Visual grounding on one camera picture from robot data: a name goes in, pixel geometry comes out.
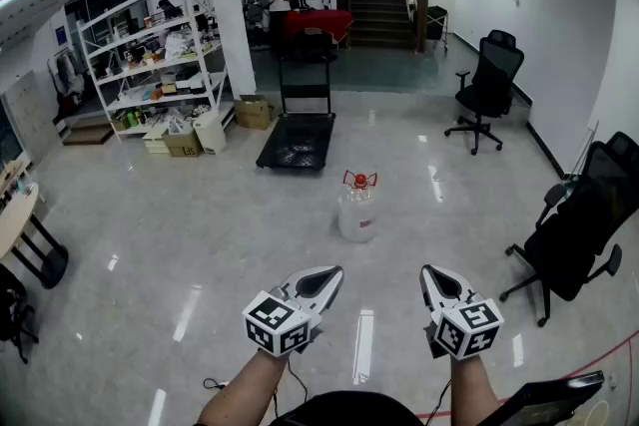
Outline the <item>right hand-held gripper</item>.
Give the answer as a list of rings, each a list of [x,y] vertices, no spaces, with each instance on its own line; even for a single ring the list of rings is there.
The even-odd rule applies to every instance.
[[[492,346],[503,325],[493,299],[482,300],[465,277],[441,266],[424,265],[419,281],[425,305],[432,312],[426,337],[434,359],[445,355],[467,359]],[[443,308],[456,303],[462,304]]]

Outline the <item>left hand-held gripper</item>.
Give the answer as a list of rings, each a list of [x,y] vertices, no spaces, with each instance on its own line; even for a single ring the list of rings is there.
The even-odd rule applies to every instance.
[[[273,357],[302,353],[320,335],[321,313],[343,282],[343,268],[321,265],[297,270],[271,291],[260,291],[243,310],[247,338]]]

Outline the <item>clear water jug red handle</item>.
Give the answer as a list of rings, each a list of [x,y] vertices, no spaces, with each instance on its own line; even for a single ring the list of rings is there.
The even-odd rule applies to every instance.
[[[340,233],[355,242],[370,241],[377,218],[377,173],[356,174],[346,170],[338,197],[337,223]]]

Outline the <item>black platform trolley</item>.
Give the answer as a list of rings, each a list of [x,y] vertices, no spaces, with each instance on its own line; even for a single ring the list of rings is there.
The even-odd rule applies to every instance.
[[[285,82],[284,63],[322,65],[324,79],[317,84]],[[323,53],[305,57],[282,57],[279,61],[279,82],[283,112],[266,141],[256,166],[260,169],[320,172],[325,167],[328,147],[335,121],[331,106],[330,60]],[[325,100],[324,112],[294,112],[287,100]]]

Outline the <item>person's left forearm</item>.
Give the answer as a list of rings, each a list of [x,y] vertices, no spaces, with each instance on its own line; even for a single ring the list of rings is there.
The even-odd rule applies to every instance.
[[[196,426],[260,426],[289,356],[258,350],[236,377],[202,410]]]

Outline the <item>person's right forearm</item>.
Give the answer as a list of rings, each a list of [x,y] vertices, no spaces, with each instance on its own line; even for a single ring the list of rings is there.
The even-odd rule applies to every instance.
[[[451,425],[477,426],[499,408],[482,359],[452,358],[450,368]]]

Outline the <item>person's black clothing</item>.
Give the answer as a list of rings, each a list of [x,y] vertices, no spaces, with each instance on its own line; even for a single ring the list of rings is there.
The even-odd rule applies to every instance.
[[[343,390],[316,395],[269,426],[423,426],[423,423],[389,396]]]

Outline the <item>black mesh office chair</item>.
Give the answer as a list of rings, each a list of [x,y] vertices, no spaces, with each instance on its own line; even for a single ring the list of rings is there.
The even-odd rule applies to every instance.
[[[495,149],[501,151],[503,143],[491,132],[491,124],[484,118],[500,119],[510,111],[513,98],[513,79],[524,61],[524,54],[516,46],[516,38],[502,30],[493,29],[480,39],[478,63],[466,84],[468,71],[457,72],[459,91],[455,94],[457,103],[471,112],[474,119],[463,116],[457,118],[456,126],[446,129],[444,135],[453,132],[472,132],[474,146],[470,153],[475,156],[479,140],[484,136],[495,143]]]
[[[506,255],[518,253],[533,269],[526,280],[503,291],[504,302],[513,292],[540,281],[544,316],[550,318],[550,295],[573,300],[580,289],[600,274],[616,274],[622,249],[614,245],[609,259],[593,267],[616,230],[639,210],[639,144],[623,132],[608,142],[593,142],[582,173],[570,188],[552,187],[544,197],[544,210],[524,246],[512,244]]]

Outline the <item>black flat tablet case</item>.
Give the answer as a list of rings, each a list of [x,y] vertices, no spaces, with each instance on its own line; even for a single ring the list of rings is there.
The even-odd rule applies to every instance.
[[[602,371],[523,385],[477,426],[556,426],[570,419],[605,382]]]

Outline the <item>open brown cardboard box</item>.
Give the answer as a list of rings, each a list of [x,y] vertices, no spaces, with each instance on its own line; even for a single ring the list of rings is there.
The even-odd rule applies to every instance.
[[[235,100],[235,114],[239,126],[266,130],[273,120],[273,106],[262,95],[241,95]]]

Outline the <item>white plastic bin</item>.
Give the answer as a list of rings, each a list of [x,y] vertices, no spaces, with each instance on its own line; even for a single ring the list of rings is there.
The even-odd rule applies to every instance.
[[[194,119],[193,128],[206,154],[218,155],[226,147],[226,134],[217,111],[204,112]]]

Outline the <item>small brown cardboard box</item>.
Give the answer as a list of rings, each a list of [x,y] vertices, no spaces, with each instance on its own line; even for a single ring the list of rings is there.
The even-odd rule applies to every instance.
[[[162,139],[174,158],[196,158],[202,153],[202,147],[194,130],[188,133],[170,134],[166,131]]]

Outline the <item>table with red cloth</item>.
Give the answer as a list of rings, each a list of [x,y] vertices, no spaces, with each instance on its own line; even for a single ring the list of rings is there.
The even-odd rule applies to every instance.
[[[339,46],[346,38],[352,22],[351,13],[344,10],[290,11],[284,21],[285,45],[290,47],[293,44],[294,34],[297,32],[319,29],[331,34],[332,43]]]

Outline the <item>brown wooden platform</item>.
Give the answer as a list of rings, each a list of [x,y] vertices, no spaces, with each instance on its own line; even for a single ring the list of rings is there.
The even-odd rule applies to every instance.
[[[69,127],[68,134],[62,139],[62,144],[64,146],[103,145],[113,134],[113,126],[106,117],[85,118]]]

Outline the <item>white metal shelving rack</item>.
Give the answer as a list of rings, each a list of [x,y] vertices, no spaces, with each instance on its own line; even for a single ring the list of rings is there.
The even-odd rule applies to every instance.
[[[82,56],[118,140],[160,129],[174,111],[235,116],[211,0],[126,0],[77,25]]]

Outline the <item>black folded stand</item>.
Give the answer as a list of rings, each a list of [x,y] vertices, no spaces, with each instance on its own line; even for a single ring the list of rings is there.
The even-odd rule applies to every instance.
[[[39,338],[28,330],[28,315],[35,309],[27,302],[27,291],[22,282],[4,265],[0,264],[0,341],[13,344],[24,364],[28,359],[23,353],[22,336],[28,336],[38,344]]]

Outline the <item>round wooden table black base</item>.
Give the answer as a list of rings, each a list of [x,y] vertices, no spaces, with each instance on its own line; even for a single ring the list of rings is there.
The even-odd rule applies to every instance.
[[[29,270],[45,289],[56,287],[63,278],[68,262],[67,248],[41,224],[36,217],[36,202],[40,199],[39,186],[32,183],[23,192],[18,192],[0,213],[0,258],[13,254]],[[32,224],[49,243],[51,249],[44,252],[27,233],[27,224]],[[37,267],[20,250],[23,242],[40,259]]]

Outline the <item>coats on rack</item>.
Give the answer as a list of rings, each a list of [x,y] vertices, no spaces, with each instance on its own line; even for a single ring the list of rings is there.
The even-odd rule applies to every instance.
[[[85,79],[75,54],[69,49],[64,49],[50,58],[47,66],[57,99],[71,99],[79,105],[85,92]]]

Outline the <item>grey locker cabinet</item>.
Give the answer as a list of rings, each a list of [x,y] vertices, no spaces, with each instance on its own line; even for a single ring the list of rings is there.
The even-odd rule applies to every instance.
[[[0,98],[23,152],[37,165],[60,144],[60,138],[34,73],[18,79]]]

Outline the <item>black bin on metal frame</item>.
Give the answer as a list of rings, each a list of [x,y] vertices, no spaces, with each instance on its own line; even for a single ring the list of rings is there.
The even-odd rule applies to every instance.
[[[429,6],[426,20],[426,39],[443,43],[443,51],[448,51],[448,11],[440,6]]]

